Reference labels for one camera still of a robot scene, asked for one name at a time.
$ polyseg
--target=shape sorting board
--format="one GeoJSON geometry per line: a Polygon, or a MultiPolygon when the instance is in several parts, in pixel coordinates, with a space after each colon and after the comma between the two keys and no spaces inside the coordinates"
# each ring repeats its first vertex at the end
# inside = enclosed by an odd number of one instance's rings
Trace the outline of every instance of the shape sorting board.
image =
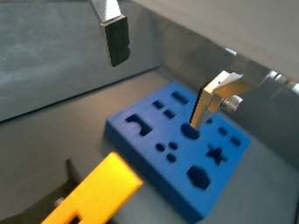
{"type": "Polygon", "coordinates": [[[195,130],[196,97],[178,82],[107,119],[106,135],[184,219],[211,212],[250,138],[219,114],[195,130]]]}

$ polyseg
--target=yellow foam piece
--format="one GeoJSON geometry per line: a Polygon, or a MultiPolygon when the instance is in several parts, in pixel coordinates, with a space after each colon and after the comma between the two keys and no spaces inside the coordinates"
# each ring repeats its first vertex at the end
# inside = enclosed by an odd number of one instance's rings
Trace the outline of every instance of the yellow foam piece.
{"type": "Polygon", "coordinates": [[[142,184],[123,158],[110,153],[41,224],[70,224],[76,216],[79,224],[107,223],[142,184]]]}

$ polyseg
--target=circular hole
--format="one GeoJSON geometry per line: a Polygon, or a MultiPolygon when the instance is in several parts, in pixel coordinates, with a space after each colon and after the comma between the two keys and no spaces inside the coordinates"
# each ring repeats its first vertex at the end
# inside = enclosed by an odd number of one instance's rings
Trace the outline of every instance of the circular hole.
{"type": "Polygon", "coordinates": [[[182,133],[194,140],[200,137],[199,131],[188,123],[182,125],[182,133]]]}
{"type": "Polygon", "coordinates": [[[172,163],[176,161],[176,157],[175,157],[175,155],[172,153],[167,154],[167,159],[172,163]]]}
{"type": "Polygon", "coordinates": [[[168,145],[170,145],[170,147],[171,147],[174,150],[178,150],[178,143],[176,143],[176,142],[170,142],[168,145]]]}
{"type": "Polygon", "coordinates": [[[164,146],[159,143],[155,148],[159,150],[159,151],[164,151],[164,146]]]}

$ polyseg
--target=screw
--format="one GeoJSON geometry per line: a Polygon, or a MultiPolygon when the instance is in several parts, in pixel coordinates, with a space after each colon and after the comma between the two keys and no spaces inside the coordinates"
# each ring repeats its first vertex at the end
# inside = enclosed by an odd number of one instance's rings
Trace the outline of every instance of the screw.
{"type": "Polygon", "coordinates": [[[53,202],[53,206],[57,207],[61,204],[63,201],[64,201],[64,198],[56,199],[55,202],[53,202]]]}
{"type": "Polygon", "coordinates": [[[224,99],[222,102],[222,107],[230,112],[235,112],[239,108],[239,104],[243,102],[243,99],[236,95],[232,95],[230,98],[224,99]]]}

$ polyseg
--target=gray wall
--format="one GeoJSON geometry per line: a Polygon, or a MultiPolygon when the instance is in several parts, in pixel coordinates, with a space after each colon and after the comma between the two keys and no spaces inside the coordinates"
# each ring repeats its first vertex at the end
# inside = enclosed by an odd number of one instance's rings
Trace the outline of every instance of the gray wall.
{"type": "Polygon", "coordinates": [[[131,57],[112,67],[88,1],[0,3],[0,121],[159,66],[148,13],[120,8],[131,57]]]}

